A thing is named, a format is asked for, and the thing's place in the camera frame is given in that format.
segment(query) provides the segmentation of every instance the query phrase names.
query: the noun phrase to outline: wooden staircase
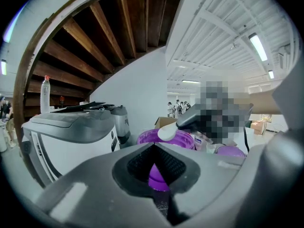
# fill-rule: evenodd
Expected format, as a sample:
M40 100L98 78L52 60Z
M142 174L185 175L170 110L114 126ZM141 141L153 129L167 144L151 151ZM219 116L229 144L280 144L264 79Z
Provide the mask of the wooden staircase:
M27 78L24 121L40 113L50 77L50 104L78 105L119 70L166 44L180 0L98 0L74 13L47 39Z

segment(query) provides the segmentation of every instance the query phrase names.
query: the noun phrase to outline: curved white wall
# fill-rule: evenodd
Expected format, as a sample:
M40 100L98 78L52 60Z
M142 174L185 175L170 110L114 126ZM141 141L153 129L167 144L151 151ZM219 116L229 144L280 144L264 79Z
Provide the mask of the curved white wall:
M157 49L129 64L90 96L90 102L105 101L126 107L133 144L138 135L154 128L159 116L167 116L164 49Z

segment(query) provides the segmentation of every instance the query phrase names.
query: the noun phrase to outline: gray plastic housing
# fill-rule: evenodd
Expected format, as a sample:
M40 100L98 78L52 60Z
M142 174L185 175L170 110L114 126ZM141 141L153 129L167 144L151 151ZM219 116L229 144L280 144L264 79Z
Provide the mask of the gray plastic housing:
M46 113L34 116L23 129L72 143L94 143L114 127L110 111Z
M292 150L289 153L285 151L287 144ZM65 224L92 228L142 228L151 224L180 228L256 227L283 200L303 170L303 144L301 132L278 133L267 147L252 148L245 159L166 143L135 145L85 161L49 185L37 205L49 213L74 183L83 183L87 190L76 205L65 209ZM151 146L165 158L151 152L143 163L150 160L151 165L156 162L161 167L169 154L185 163L185 170L191 170L190 175L185 171L170 182L167 218L154 204L147 182L135 178L137 174L129 165L135 157L144 158L143 153ZM138 166L140 170L145 167L149 166Z

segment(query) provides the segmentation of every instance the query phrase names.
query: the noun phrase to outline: white ceiling beam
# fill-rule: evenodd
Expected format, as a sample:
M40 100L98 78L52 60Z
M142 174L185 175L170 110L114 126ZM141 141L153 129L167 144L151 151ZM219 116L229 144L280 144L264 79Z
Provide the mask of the white ceiling beam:
M205 0L200 8L200 10L206 10L214 0ZM201 26L201 21L196 24L194 30L190 32L190 35L187 37L186 45L184 46L184 53L178 57L178 59L188 60L189 56L193 54L194 50L196 50L199 46L194 46L193 44L197 43L200 34L203 32L205 27L208 25L207 22Z
M175 88L175 87L167 87L167 89L169 89L171 92L191 92L194 93L195 89L183 89L183 88Z
M202 18L208 20L210 23L215 24L216 26L220 27L223 31L227 32L233 37L238 37L240 34L235 31L229 24L227 24L225 21L223 21L221 18L217 17L216 15L206 11L206 10L201 10L199 13L199 16ZM252 58L256 61L256 63L259 65L260 69L262 72L266 72L264 69L261 60L257 57L256 53L253 51L253 49L250 47L250 45L243 39L241 38L239 40L241 46L245 48L245 50L252 56Z
M231 50L229 48L229 50L223 54L222 56L218 57L217 59L213 60L212 62L209 63L210 66L215 67L217 65L221 66L222 62L228 62L229 60L232 61L236 60L238 57L244 55L244 50L241 48L240 50L238 49L233 49Z
M197 87L200 87L200 84L192 84L192 83L183 83L182 80L172 80L172 79L167 79L167 84L168 85L174 85L177 86L178 85L179 88L190 88L190 89L195 89Z
M208 23L208 21L206 21L204 23L204 25L212 25L210 23ZM208 35L204 35L203 39L201 38L200 34L196 35L196 40L200 41L197 45L193 42L189 44L189 50L188 50L188 56L186 57L187 60L191 60L191 58L193 57L193 54L195 54L198 50L201 50L201 45L203 45L203 43L208 39L209 36L211 36L213 34L213 32L217 29L216 26L214 26L214 28L212 29L212 31L208 34Z
M289 40L290 40L290 58L288 62L288 71L290 71L294 66L294 52L295 52L295 42L294 42L294 30L292 21L286 16L288 32L289 32Z
M250 9L248 9L247 8L247 6L244 4L244 2L243 1L241 1L241 0L235 0L244 10L245 10L245 12L250 16L250 18L252 19L252 21L254 21L254 23L257 25L257 27L259 28L259 30L260 30L260 35L261 35L261 39L262 39L262 42L264 42L264 47L265 47L265 51L266 51L266 53L268 54L268 56L269 56L269 59L270 59L270 62L271 62L271 64L273 65L273 67L275 66L274 65L274 62L273 62L273 55L272 55L272 53L271 53L271 50L270 50L270 46L269 46L269 44L268 44L268 42L267 42L267 40L266 40L266 38L265 38L265 36L264 36L264 32L263 32L263 30L262 30L262 28L261 28L261 25L260 25L260 23L257 21L257 19L254 17L254 15L252 14L252 12L251 12L251 10Z
M214 40L213 43L210 44L210 48L212 48L213 44L217 45L214 49L211 49L210 52L208 52L205 56L203 56L198 63L203 63L206 61L206 59L208 60L208 56L210 56L212 53L213 55L211 57L216 56L223 48L225 48L227 45L230 44L230 42L232 41L231 36L229 36L226 39L223 39L221 37L218 37ZM199 57L201 57L201 53L197 55L196 58L194 58L194 60L198 59Z
M231 56L231 57L227 57L227 59L223 59L220 62L218 62L218 65L221 66L230 66L230 65L237 65L237 64L246 64L246 62L252 60L251 56L242 50L240 51L242 54L237 55L235 54L235 56Z
M295 32L295 54L294 54L294 66L298 61L299 57L299 51L300 51L300 43L299 43L299 34L297 33L296 27L294 27L294 32Z
M226 2L227 0L221 0L221 2L216 6L216 8L214 9L213 13L216 14L221 7L223 6L223 4Z
M226 14L226 16L223 18L223 20L225 21L228 17L229 17L229 15L231 15L238 7L239 7L240 5L237 3L227 14ZM219 42L218 42L218 40L219 40L219 37L220 36L218 36L217 37L217 39L216 40L214 40L209 46L211 47L211 46L213 46L214 44L215 45L217 45L218 44L218 46L216 47L216 49L217 48L219 48L221 45L223 45L223 44L225 44L228 40L230 40L230 38L228 38L228 39L226 39L226 40L220 40L220 44L219 44ZM202 53L204 53L204 50L202 50L201 51L201 53L199 53L198 55L196 55L195 56L195 58L193 59L193 61L194 62L196 62L197 60L199 60L199 62L203 62L205 59L206 59L206 57L207 56L209 56L210 55L210 53L212 53L214 50L211 50L207 55L205 55L203 58L200 58L201 56L202 56Z
M167 88L167 92L177 92L179 94L191 94L196 93L195 90L186 90L186 89L178 89L178 88Z
M204 66L204 65L200 65L197 63L192 63L192 62L185 62L185 61L181 61L181 60L172 60L170 65L174 66L174 67L186 67L188 69L194 69L194 70L198 70L198 71L202 71L202 72L206 72L207 70L210 70L211 68L208 66Z

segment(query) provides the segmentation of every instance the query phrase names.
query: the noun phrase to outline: white bottle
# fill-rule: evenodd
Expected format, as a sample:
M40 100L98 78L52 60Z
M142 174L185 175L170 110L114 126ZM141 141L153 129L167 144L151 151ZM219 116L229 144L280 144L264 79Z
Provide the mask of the white bottle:
M41 114L49 113L49 94L51 85L49 84L49 76L45 75L40 91L40 111Z

